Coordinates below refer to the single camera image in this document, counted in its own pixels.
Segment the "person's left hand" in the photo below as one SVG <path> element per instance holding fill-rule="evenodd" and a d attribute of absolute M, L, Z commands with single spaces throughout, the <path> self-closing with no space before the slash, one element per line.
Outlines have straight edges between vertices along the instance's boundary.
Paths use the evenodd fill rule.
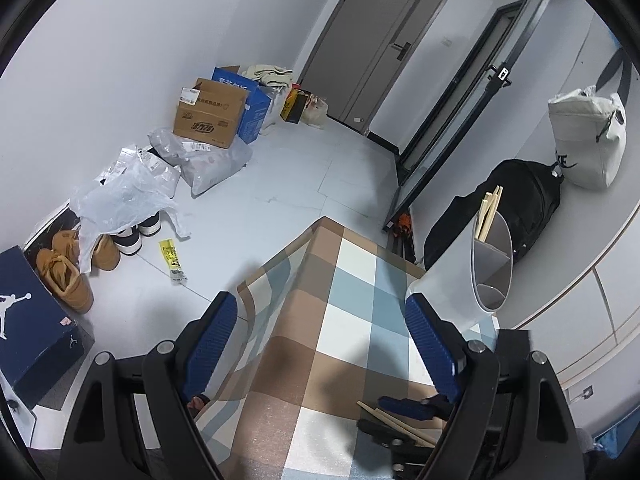
<path fill-rule="evenodd" d="M 204 393 L 196 394 L 188 403 L 188 410 L 195 417 L 209 402 L 209 398 Z"/>

